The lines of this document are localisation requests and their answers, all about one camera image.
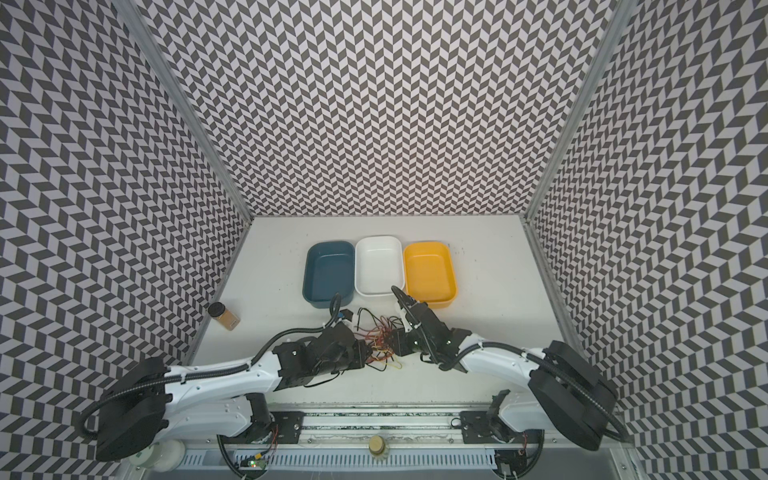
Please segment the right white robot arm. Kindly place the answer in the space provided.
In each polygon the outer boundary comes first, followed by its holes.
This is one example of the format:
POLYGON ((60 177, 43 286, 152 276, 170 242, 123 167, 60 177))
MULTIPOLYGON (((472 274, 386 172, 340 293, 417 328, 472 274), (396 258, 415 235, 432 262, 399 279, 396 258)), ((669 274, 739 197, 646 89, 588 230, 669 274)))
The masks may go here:
POLYGON ((495 440, 508 443, 527 431, 556 430, 589 451, 605 438, 630 440, 615 414, 617 387, 568 344, 516 347, 450 328, 427 303, 408 295, 397 303, 404 327, 387 338, 396 354, 423 354, 442 371, 489 375, 522 389, 502 389, 492 397, 485 424, 495 440))

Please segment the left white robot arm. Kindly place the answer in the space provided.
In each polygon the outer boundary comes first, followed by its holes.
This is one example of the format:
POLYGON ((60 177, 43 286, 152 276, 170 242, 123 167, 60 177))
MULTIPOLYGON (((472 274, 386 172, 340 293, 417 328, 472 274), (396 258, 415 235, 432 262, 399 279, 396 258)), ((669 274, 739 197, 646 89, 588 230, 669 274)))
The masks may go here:
POLYGON ((75 431, 95 442, 99 461, 199 436, 261 440, 275 424, 266 394, 366 367, 372 350, 345 323, 339 298, 329 312, 324 325, 279 332, 250 358, 174 367, 143 360, 75 416, 75 431))

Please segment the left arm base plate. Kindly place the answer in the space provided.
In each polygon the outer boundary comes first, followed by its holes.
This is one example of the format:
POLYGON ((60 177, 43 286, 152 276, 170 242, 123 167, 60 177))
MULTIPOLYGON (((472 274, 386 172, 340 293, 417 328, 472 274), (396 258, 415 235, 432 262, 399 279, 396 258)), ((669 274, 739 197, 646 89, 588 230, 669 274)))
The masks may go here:
POLYGON ((251 425, 237 439, 243 444, 297 444, 304 419, 302 411, 276 411, 266 416, 254 416, 251 425))

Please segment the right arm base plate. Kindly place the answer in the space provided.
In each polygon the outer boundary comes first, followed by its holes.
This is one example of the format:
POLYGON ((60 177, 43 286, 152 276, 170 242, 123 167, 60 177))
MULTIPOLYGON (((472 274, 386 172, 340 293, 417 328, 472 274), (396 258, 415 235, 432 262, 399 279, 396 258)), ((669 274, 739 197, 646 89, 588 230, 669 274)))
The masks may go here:
POLYGON ((506 424, 488 412, 462 411, 459 421, 464 444, 506 444, 514 437, 506 424))

